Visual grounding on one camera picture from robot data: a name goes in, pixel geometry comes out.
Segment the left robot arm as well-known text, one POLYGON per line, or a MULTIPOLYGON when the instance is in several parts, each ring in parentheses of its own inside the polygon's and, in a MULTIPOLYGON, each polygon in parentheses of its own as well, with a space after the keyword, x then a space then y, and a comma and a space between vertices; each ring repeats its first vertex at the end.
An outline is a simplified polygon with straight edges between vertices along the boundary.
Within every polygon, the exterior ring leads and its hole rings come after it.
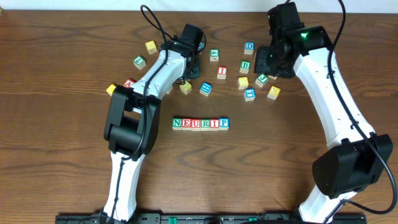
POLYGON ((113 169, 100 223, 127 223, 134 216, 139 173, 157 139, 162 99, 177 80, 200 76, 203 37, 199 27, 186 24, 180 36, 162 44, 159 58, 140 80, 114 89, 104 128, 113 169))

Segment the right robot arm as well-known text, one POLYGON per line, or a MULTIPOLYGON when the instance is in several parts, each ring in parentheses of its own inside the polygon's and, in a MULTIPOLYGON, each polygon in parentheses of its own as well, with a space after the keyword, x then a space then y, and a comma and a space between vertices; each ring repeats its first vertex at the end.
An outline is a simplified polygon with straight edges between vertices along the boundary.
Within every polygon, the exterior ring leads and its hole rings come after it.
POLYGON ((376 134, 351 96, 338 69, 336 41, 322 26, 306 27, 297 7, 285 2, 267 13, 271 44, 257 49, 254 71, 272 77, 297 77, 311 98, 326 137, 327 152, 312 165, 315 186, 290 222, 332 223, 337 211, 375 184, 393 143, 376 134))

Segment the blue P block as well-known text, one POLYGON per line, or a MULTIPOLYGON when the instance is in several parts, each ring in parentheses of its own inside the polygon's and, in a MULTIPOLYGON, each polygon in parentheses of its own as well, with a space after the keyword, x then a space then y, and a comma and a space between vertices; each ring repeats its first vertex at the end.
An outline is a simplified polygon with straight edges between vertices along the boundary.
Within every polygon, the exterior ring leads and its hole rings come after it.
POLYGON ((228 118, 220 118, 220 130, 228 130, 229 129, 229 119, 228 118))

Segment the red E block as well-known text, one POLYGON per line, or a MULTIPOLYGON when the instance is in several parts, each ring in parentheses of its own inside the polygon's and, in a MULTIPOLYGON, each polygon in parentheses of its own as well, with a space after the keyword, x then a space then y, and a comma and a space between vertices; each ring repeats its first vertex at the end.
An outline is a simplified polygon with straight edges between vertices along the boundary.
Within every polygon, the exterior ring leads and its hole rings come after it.
POLYGON ((192 120, 190 118, 182 119, 182 130, 191 131, 192 130, 192 120))

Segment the green R block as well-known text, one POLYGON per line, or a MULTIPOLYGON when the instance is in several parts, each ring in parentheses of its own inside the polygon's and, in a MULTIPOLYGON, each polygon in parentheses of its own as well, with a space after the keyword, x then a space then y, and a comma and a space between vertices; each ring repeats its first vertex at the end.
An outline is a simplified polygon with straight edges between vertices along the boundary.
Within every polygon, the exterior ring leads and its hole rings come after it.
POLYGON ((210 123, 211 123, 210 119, 202 119, 201 123, 200 123, 200 129, 202 131, 209 131, 210 130, 210 123))

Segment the red U block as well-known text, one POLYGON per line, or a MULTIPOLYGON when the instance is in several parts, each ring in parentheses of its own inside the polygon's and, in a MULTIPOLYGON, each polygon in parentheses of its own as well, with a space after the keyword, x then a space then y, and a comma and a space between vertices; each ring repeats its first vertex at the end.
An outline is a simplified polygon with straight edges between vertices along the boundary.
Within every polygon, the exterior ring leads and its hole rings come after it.
POLYGON ((200 119, 191 119, 191 130, 192 131, 201 131, 201 120, 200 119))

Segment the green N block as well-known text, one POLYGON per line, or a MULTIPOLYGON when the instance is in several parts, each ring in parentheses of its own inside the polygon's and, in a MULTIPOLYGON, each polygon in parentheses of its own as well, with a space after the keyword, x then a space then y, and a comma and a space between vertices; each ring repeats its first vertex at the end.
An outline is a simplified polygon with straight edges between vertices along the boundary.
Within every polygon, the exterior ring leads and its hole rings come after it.
POLYGON ((173 118, 172 119, 172 129, 173 130, 182 130, 182 118, 173 118))

